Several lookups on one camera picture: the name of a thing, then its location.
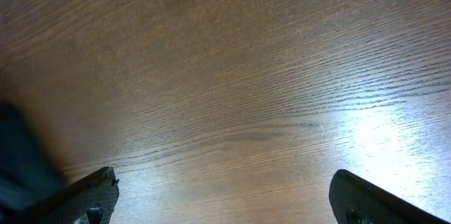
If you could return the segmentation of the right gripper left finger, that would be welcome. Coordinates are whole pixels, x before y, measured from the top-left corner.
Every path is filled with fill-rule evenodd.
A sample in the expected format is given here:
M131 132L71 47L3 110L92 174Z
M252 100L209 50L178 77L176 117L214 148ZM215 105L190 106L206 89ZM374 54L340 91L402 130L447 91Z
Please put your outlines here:
M74 182L20 215L21 223L109 224L119 198L118 179L111 167L103 167Z

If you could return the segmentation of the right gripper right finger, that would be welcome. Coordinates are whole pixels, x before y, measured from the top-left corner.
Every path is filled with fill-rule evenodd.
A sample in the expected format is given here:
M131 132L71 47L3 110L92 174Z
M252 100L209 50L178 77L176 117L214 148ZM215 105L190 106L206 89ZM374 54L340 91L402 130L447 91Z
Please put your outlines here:
M449 224L345 169L334 174L328 198L339 224Z

